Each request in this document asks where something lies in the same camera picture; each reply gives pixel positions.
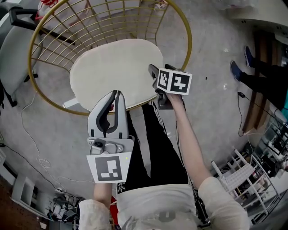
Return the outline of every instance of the floor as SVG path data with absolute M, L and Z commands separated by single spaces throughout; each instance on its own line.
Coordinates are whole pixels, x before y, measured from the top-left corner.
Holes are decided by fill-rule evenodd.
M 241 117 L 237 91 L 248 97 L 250 90 L 236 82 L 230 73 L 230 61 L 234 59 L 246 72 L 244 45 L 253 48 L 252 30 L 242 27 L 216 10 L 210 0 L 175 0 L 186 15 L 192 30 L 193 50 L 186 71 L 193 74 L 190 94 L 185 97 L 188 117 L 193 124 L 207 167 L 212 160 L 225 163 L 234 148 L 241 148 L 246 137 L 238 136 Z M 185 29 L 172 9 L 168 9 L 157 40 L 165 63 L 181 67 L 186 54 Z M 38 66 L 39 85 L 48 97 L 56 102 L 67 101 L 73 93 L 67 73 L 54 68 Z M 18 106 L 11 108 L 5 100 L 1 109 L 0 127 L 5 143 L 24 155 L 55 187 L 60 187 L 37 163 L 37 149 L 22 128 L 20 113 L 34 96 L 31 84 L 24 83 L 16 92 Z M 240 99 L 241 112 L 246 117 L 249 101 Z M 175 118 L 172 111 L 160 111 L 169 137 L 175 143 Z M 34 103 L 23 111 L 23 123 L 35 139 L 40 157 L 47 159 L 51 167 L 47 171 L 59 180 L 65 189 L 78 196 L 89 198 L 93 193 L 93 180 L 86 155 L 89 146 L 86 139 L 87 117 L 71 115 L 55 109 L 37 94 Z M 149 149 L 145 140 L 144 118 L 141 109 L 131 112 L 135 129 L 141 140 L 144 163 L 149 169 Z M 33 168 L 14 152 L 5 149 L 8 163 L 18 172 L 28 175 L 39 187 L 53 191 Z

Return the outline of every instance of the forearm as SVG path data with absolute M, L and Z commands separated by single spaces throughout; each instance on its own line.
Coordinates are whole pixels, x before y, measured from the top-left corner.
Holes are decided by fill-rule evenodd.
M 176 115 L 185 168 L 195 186 L 199 188 L 201 183 L 210 177 L 211 174 L 205 167 L 199 143 L 186 115 L 184 106 L 179 102 L 172 102 L 172 105 Z
M 95 184 L 93 199 L 103 203 L 108 209 L 111 204 L 112 184 Z

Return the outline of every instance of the sneaker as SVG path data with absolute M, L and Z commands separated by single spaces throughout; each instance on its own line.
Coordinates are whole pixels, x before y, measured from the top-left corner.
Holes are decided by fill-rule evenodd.
M 244 55 L 246 58 L 246 65 L 249 68 L 253 68 L 254 67 L 254 57 L 252 56 L 251 51 L 250 51 L 248 46 L 244 47 Z
M 234 76 L 234 78 L 237 80 L 237 81 L 240 81 L 240 76 L 242 74 L 242 71 L 239 69 L 238 65 L 236 64 L 235 61 L 232 61 L 230 63 L 230 69 L 231 69 L 231 72 Z

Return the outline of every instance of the white t-shirt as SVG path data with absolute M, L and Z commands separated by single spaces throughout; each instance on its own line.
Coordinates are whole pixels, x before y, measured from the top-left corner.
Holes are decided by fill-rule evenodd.
M 247 212 L 213 177 L 198 190 L 212 229 L 248 230 Z M 152 186 L 117 196 L 118 222 L 123 230 L 196 230 L 193 190 L 186 184 Z M 109 210 L 95 200 L 80 202 L 80 230 L 109 230 Z

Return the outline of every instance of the shoe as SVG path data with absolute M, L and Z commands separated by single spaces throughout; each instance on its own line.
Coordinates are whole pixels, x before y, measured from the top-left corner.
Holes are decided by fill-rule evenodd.
M 234 78 L 237 81 L 240 81 L 240 76 L 242 74 L 242 71 L 239 69 L 239 67 L 238 67 L 238 65 L 236 64 L 235 61 L 232 61 L 230 63 L 230 69 L 231 69 L 232 74 L 234 75 Z
M 244 47 L 244 55 L 246 58 L 246 65 L 249 68 L 253 68 L 254 67 L 254 57 L 252 56 L 251 51 L 250 51 L 248 46 Z

